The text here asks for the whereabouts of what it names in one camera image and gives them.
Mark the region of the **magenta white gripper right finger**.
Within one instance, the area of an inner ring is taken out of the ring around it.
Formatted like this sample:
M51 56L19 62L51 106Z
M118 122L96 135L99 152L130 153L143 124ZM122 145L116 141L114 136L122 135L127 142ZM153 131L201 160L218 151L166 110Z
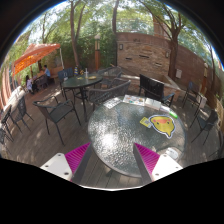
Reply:
M133 153L144 185L182 169L182 166L169 155L159 155L138 143L133 144Z

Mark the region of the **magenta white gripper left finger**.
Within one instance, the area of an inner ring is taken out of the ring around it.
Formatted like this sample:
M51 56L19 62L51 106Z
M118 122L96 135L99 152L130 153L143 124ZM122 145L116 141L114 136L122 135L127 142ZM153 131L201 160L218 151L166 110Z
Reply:
M41 166L41 169L65 180L79 184L91 154L91 143L86 143L66 154L55 154Z

